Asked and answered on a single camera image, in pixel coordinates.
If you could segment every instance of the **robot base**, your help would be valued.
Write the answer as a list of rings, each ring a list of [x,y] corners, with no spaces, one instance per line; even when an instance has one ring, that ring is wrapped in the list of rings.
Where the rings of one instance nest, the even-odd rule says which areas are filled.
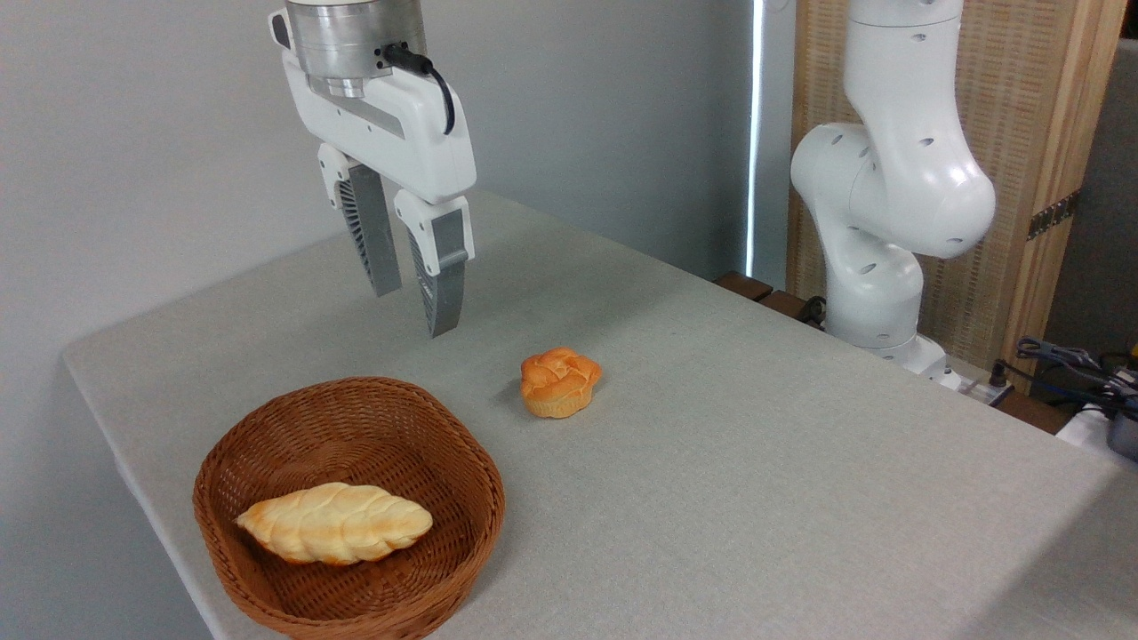
[[[866,351],[953,391],[957,391],[960,386],[962,378],[948,366],[948,355],[945,350],[922,335],[916,335],[899,346],[866,348]]]

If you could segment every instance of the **basket rim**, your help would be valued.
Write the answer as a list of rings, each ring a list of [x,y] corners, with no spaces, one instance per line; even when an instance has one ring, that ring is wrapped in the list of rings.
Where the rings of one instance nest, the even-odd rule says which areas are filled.
[[[330,618],[330,620],[315,620],[296,616],[286,613],[281,609],[270,606],[267,602],[257,598],[250,593],[245,588],[245,581],[240,579],[237,572],[232,571],[232,559],[229,550],[228,539],[221,534],[220,522],[216,515],[206,506],[208,492],[206,491],[213,474],[217,470],[217,461],[222,457],[223,452],[226,450],[224,446],[229,441],[237,437],[236,434],[240,433],[241,428],[248,424],[249,419],[258,415],[262,411],[267,410],[272,405],[287,402],[292,400],[298,395],[319,393],[329,387],[338,387],[345,384],[363,384],[368,386],[378,386],[386,388],[397,388],[404,392],[409,392],[420,400],[422,400],[427,405],[429,405],[439,417],[442,421],[453,429],[455,434],[462,441],[465,453],[469,453],[481,467],[486,479],[489,483],[489,500],[492,507],[492,514],[489,518],[488,526],[481,532],[481,534],[475,540],[472,552],[459,564],[457,567],[444,580],[431,585],[430,588],[418,593],[413,598],[405,600],[402,606],[395,610],[376,614],[365,613],[353,617],[345,618]],[[505,517],[505,491],[502,485],[502,477],[497,470],[494,460],[489,457],[489,453],[475,440],[473,435],[470,434],[469,429],[453,415],[451,411],[430,394],[427,389],[404,380],[396,378],[388,378],[382,376],[351,376],[346,378],[339,378],[335,380],[327,380],[322,383],[316,383],[302,388],[297,388],[283,394],[280,394],[258,408],[250,411],[241,420],[239,420],[233,427],[231,427],[211,449],[209,453],[206,456],[205,460],[201,462],[201,467],[198,471],[197,477],[193,483],[193,511],[196,519],[198,520],[199,528],[203,530],[203,542],[206,545],[206,550],[209,553],[212,564],[214,565],[214,571],[217,574],[225,574],[232,576],[233,580],[221,580],[222,586],[229,592],[230,598],[238,605],[239,608],[245,609],[246,614],[249,614],[249,609],[254,609],[257,614],[271,618],[274,622],[281,623],[283,626],[302,626],[302,627],[321,627],[321,629],[340,629],[340,627],[352,627],[361,623],[384,620],[389,625],[394,626],[397,624],[403,624],[413,621],[419,613],[415,609],[424,608],[424,606],[432,606],[440,604],[446,600],[447,597],[453,596],[455,592],[454,585],[462,584],[465,582],[473,582],[478,573],[485,566],[486,561],[489,559],[490,553],[494,550],[495,542],[502,531],[503,520]]]

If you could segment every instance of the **pastry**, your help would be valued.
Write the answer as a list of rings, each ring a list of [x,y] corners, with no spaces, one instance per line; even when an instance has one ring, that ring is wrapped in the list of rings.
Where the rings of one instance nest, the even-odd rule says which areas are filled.
[[[237,525],[292,564],[353,565],[406,549],[431,527],[415,502],[378,486],[333,482],[257,502]]]
[[[593,401],[601,366],[559,346],[521,363],[521,399],[541,418],[568,418]]]

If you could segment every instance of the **black cable bundle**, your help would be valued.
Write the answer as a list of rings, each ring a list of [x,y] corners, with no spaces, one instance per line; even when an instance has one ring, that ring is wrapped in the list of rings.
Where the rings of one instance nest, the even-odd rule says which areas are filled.
[[[1022,359],[1050,363],[1052,367],[1041,371],[1039,376],[1032,376],[1005,360],[997,360],[993,376],[997,370],[1003,372],[1006,369],[1040,388],[1061,395],[1064,399],[1061,403],[1081,402],[1091,405],[1085,408],[1083,411],[1098,410],[1108,418],[1122,413],[1131,420],[1138,420],[1138,372],[1127,367],[1118,367],[1113,371],[1108,371],[1103,360],[1112,354],[1104,354],[1104,358],[1095,360],[1085,350],[1058,346],[1025,336],[1016,343],[1016,355]],[[1127,363],[1133,364],[1132,359],[1128,359]],[[1088,389],[1073,389],[1041,379],[1049,371],[1058,369],[1085,379],[1092,386]]]

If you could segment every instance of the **woven screen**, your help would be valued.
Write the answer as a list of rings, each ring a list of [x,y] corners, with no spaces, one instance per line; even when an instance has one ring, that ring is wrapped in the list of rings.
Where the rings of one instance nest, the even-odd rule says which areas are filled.
[[[795,145],[818,124],[859,122],[842,91],[847,5],[798,3]],[[1070,48],[1081,46],[1072,30],[1086,28],[1075,19],[1086,15],[1087,8],[1074,0],[965,2],[957,104],[972,151],[996,186],[997,211],[983,241],[967,254],[950,261],[921,256],[925,295],[920,329],[949,354],[976,366],[990,364],[1004,343],[1028,227],[1041,208],[1037,192],[1040,181],[1050,179],[1044,174],[1050,171],[1044,157],[1049,138],[1057,136],[1052,120],[1063,99],[1058,93],[1065,61]],[[1098,107],[1083,110],[1092,108],[1097,117]],[[1089,137],[1083,146],[1074,153],[1086,157]],[[1078,171],[1081,180],[1082,169]],[[824,295],[822,249],[797,195],[791,198],[789,243],[789,290],[799,297]],[[1062,260],[1062,247],[1057,253],[1056,260]]]

